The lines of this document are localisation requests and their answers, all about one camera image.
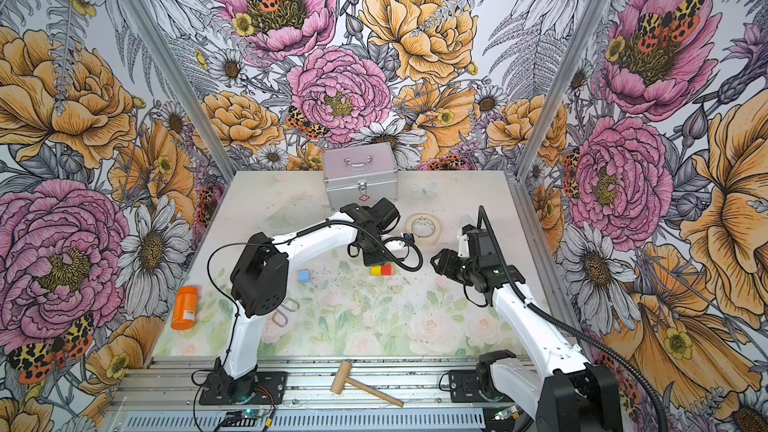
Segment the masking tape roll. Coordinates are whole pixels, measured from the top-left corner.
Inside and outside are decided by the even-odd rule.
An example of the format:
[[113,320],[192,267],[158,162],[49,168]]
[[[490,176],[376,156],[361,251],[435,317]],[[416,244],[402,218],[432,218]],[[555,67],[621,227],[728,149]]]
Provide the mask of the masking tape roll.
[[406,232],[414,238],[419,247],[431,247],[439,242],[441,236],[439,220],[426,213],[412,215],[406,222]]

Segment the left circuit board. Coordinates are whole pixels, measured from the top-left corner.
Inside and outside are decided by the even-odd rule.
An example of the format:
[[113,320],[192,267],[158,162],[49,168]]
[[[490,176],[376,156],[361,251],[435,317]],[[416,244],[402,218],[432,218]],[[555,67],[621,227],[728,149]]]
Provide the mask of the left circuit board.
[[226,419],[230,422],[239,422],[243,420],[271,420],[274,418],[274,410],[248,408],[243,410],[231,411],[226,415]]

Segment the circuit board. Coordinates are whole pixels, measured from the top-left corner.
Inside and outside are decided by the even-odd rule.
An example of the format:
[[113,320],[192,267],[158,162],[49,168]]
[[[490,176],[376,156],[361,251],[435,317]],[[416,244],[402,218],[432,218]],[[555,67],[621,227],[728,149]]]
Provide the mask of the circuit board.
[[248,408],[243,410],[231,411],[226,415],[226,419],[230,422],[239,422],[243,420],[271,420],[274,418],[274,410]]
[[521,415],[520,408],[517,405],[510,405],[504,409],[501,409],[493,416],[494,421],[516,421]]

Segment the wooden mallet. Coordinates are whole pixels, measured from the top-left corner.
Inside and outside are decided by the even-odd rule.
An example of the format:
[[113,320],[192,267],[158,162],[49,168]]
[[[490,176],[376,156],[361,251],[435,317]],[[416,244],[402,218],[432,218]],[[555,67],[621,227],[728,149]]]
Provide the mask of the wooden mallet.
[[380,400],[387,402],[390,405],[403,408],[404,402],[388,395],[374,387],[364,384],[350,376],[352,370],[352,363],[347,360],[340,362],[339,367],[333,377],[333,381],[330,386],[330,392],[335,395],[341,395],[347,385],[361,390],[369,395],[372,395]]

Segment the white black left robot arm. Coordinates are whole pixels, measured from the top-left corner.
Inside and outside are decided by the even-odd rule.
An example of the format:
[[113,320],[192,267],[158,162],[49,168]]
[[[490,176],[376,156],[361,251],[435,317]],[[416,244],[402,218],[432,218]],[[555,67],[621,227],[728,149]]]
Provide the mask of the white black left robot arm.
[[240,242],[241,254],[230,273],[233,323],[229,342],[215,360],[205,386],[215,396],[245,404],[256,395],[258,345],[270,315],[287,297],[289,275],[296,267],[344,246],[367,267],[394,264],[417,272],[424,257],[411,233],[393,236],[400,213],[388,199],[372,206],[355,203],[325,220],[275,237],[263,232]]

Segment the metal tongs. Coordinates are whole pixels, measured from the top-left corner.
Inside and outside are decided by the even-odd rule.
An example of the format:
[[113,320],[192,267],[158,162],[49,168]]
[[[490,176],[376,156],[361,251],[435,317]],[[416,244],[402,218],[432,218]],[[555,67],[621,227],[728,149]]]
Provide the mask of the metal tongs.
[[286,298],[272,313],[270,320],[280,328],[286,328],[290,323],[290,314],[300,310],[300,303],[293,298]]

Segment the light blue wood cube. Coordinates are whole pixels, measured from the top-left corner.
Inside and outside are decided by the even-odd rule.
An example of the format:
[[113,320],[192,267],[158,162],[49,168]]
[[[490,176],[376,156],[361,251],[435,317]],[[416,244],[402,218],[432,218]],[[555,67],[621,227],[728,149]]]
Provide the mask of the light blue wood cube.
[[309,284],[311,282],[311,272],[303,269],[298,271],[298,282],[301,284]]

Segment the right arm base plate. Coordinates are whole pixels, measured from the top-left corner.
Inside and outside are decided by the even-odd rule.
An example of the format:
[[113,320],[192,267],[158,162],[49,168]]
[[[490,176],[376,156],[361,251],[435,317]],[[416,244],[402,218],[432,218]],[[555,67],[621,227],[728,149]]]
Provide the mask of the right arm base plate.
[[449,370],[448,389],[452,403],[492,403],[500,400],[481,390],[475,371]]

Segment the orange plastic bottle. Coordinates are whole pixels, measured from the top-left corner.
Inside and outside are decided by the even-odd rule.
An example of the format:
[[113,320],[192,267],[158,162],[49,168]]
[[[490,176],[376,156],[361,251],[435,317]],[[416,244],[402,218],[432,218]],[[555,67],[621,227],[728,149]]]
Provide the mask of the orange plastic bottle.
[[198,288],[196,286],[183,286],[178,290],[171,317],[172,330],[185,331],[195,326],[197,303]]

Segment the aluminium front rail frame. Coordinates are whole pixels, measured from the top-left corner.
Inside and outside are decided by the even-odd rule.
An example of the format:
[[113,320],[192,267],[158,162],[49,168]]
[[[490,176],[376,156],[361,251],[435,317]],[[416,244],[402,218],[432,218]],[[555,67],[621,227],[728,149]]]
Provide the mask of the aluminium front rail frame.
[[[330,392],[343,359],[337,357],[272,358],[258,372],[285,372],[286,389],[279,405],[206,406],[199,402],[202,384],[212,371],[199,361],[163,360],[130,372],[119,385],[104,422],[107,431],[538,431],[535,420],[519,406],[516,420],[494,421],[498,402],[452,403],[449,370],[477,374],[481,357],[368,357],[347,359],[350,376],[404,402],[399,408],[349,385],[341,395]],[[228,412],[248,408],[274,410],[274,418],[230,422]]]

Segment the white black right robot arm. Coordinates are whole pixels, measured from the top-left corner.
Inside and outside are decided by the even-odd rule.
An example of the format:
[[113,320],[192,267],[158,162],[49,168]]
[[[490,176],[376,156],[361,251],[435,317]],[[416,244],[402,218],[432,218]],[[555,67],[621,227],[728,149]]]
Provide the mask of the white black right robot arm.
[[618,381],[610,369],[593,365],[580,346],[566,340],[534,312],[537,305],[517,269],[506,263],[495,236],[466,225],[457,251],[444,249],[431,259],[435,272],[482,294],[487,306],[517,335],[533,368],[512,352],[481,356],[480,388],[491,397],[511,399],[535,420],[538,431],[621,431]]

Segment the right circuit board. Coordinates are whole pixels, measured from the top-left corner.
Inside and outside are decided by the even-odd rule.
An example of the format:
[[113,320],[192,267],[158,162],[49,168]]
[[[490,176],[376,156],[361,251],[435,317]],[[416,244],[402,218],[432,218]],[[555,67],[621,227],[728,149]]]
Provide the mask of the right circuit board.
[[516,421],[521,415],[520,408],[517,405],[510,405],[504,409],[501,409],[493,416],[494,421]]

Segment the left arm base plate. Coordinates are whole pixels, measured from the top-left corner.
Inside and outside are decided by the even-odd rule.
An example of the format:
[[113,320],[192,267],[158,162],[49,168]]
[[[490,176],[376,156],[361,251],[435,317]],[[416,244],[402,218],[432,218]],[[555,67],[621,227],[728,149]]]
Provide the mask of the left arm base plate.
[[224,372],[210,372],[202,384],[199,402],[206,406],[279,405],[286,381],[285,372],[251,372],[238,379]]

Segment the silver pink metal case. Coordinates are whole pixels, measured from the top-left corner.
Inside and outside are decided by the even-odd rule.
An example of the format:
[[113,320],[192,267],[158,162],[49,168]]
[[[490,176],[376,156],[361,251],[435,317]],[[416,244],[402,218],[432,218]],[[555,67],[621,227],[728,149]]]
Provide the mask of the silver pink metal case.
[[385,143],[328,149],[322,153],[323,180],[333,211],[354,203],[372,206],[398,199],[398,167]]

